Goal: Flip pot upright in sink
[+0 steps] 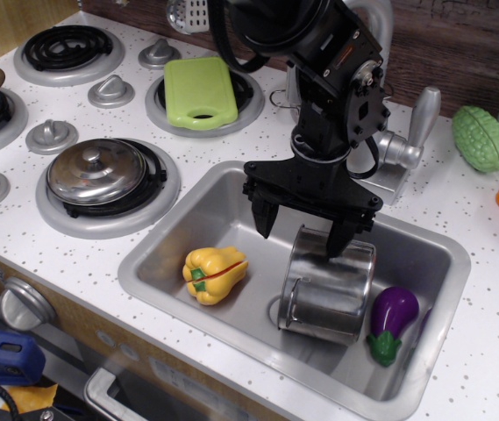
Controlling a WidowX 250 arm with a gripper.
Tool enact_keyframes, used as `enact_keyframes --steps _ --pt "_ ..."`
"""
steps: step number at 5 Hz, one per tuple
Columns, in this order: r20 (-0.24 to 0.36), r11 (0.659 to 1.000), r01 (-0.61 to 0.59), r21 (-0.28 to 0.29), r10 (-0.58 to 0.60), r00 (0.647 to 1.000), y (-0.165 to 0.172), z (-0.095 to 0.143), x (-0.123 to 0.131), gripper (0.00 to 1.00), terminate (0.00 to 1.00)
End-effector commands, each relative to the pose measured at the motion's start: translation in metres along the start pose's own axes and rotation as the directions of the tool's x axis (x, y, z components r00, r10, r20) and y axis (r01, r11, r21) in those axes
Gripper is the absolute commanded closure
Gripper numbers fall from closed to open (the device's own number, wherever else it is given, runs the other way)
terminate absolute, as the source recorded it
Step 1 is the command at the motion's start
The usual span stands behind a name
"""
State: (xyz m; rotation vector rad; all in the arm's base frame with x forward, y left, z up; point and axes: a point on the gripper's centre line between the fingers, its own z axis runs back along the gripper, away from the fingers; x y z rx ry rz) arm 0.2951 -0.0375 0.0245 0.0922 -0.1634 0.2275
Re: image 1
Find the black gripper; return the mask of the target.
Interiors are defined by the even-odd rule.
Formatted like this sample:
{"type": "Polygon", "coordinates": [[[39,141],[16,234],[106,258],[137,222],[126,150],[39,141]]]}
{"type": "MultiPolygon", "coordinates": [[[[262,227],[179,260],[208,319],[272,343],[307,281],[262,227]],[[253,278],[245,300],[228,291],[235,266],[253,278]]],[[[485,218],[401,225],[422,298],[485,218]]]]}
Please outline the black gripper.
{"type": "Polygon", "coordinates": [[[267,239],[281,206],[331,220],[326,256],[339,256],[353,240],[356,230],[370,230],[383,201],[357,181],[375,174],[379,152],[374,139],[366,139],[374,160],[362,173],[347,168],[344,155],[334,161],[305,159],[298,151],[283,161],[248,161],[243,193],[252,202],[257,232],[267,239]]]}

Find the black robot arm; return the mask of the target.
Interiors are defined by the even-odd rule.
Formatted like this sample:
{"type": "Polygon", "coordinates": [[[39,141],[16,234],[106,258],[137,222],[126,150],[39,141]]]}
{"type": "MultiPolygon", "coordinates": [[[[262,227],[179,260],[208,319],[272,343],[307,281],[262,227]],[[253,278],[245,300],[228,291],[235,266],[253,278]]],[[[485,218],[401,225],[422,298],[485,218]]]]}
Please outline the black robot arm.
{"type": "Polygon", "coordinates": [[[234,71],[252,73],[283,56],[296,72],[301,98],[291,134],[293,157],[249,161],[244,191],[257,231],[272,231],[280,207],[331,221],[326,255],[372,228],[382,200],[360,186],[349,153],[385,129],[381,47],[341,1],[211,1],[210,32],[234,71]]]}

